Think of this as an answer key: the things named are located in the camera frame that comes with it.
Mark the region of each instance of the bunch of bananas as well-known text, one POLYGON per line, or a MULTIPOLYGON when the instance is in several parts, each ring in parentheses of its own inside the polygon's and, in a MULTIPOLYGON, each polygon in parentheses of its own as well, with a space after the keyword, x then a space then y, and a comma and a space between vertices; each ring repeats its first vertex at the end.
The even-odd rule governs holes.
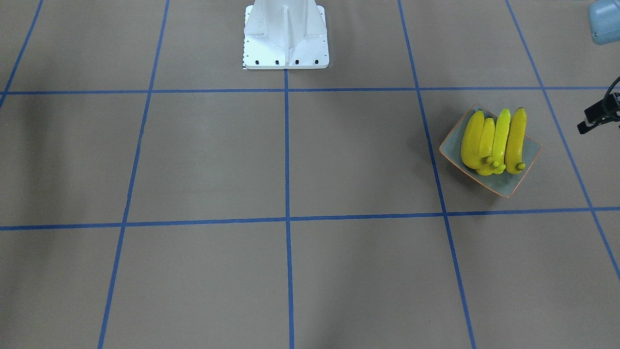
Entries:
POLYGON ((521 173, 525 168, 521 153, 527 120, 523 108, 516 110, 512 120, 510 111, 502 110, 497 117, 497 124, 492 117, 485 119, 482 111, 476 111, 469 119, 463 135, 463 163, 482 176, 493 173, 500 175, 504 170, 513 175, 521 173))

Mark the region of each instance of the black cable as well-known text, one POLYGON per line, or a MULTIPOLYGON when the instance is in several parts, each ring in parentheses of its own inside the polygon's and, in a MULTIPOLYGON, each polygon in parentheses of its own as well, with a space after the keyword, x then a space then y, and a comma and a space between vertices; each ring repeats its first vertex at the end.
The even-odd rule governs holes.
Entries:
POLYGON ((620 76, 618 76, 618 79, 616 79, 616 80, 615 80, 615 81, 611 84, 611 86, 609 87, 609 89, 607 89, 607 92, 605 93, 605 97, 603 97, 603 100, 602 100, 602 102, 601 102, 601 105, 603 106, 603 110, 605 111, 605 114, 607 114, 607 116, 608 116, 611 120, 614 120, 614 121, 620 121, 620 117, 618 117, 618 115, 617 115, 615 112, 614 112, 614 113, 610 112, 610 111, 607 109, 607 105, 605 105, 605 104, 606 104, 605 102, 607 101, 607 98, 608 98, 608 97, 609 97, 609 95, 611 94, 611 91, 614 89, 614 87, 616 87, 616 85, 617 85, 619 82, 620 82, 620 76))

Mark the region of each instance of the plate of bananas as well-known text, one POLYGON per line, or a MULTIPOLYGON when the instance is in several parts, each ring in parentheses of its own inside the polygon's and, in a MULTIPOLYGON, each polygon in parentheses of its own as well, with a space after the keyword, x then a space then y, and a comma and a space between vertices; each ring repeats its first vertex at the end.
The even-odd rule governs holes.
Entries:
POLYGON ((524 108, 495 116, 476 104, 446 136, 440 152, 483 187, 510 197, 543 147, 525 135, 527 118, 524 108))

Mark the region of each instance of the light blue object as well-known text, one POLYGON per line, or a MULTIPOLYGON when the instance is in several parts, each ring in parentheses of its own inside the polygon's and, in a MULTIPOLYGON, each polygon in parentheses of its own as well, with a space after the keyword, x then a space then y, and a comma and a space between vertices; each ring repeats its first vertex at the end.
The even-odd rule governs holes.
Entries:
POLYGON ((502 174, 492 174, 490 176, 479 175, 475 170, 465 166, 461 159, 461 142, 463 141, 463 135, 465 134, 467 122, 469 122, 471 116, 478 110, 482 110, 485 117, 492 117, 497 120, 497 116, 476 104, 472 107, 472 109, 465 113, 461 120, 459 120, 452 131, 448 134, 440 146, 440 153, 445 156, 448 161, 454 164, 454 166, 459 168, 474 181, 480 183, 483 187, 500 196, 510 197, 528 173, 532 164, 538 157, 542 146, 531 138, 527 136, 525 137, 523 140, 523 153, 521 154, 521 159, 526 163, 526 168, 520 174, 511 174, 508 173, 508 171, 504 171, 502 174))
POLYGON ((603 45, 620 40, 620 0, 598 0, 588 9, 592 40, 603 45))

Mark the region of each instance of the white bracket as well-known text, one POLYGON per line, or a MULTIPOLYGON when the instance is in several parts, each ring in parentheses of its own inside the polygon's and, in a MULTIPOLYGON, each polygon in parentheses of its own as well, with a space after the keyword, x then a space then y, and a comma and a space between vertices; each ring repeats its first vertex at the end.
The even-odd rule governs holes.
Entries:
POLYGON ((314 0, 255 0, 246 8, 244 69, 329 65, 325 9, 314 0))

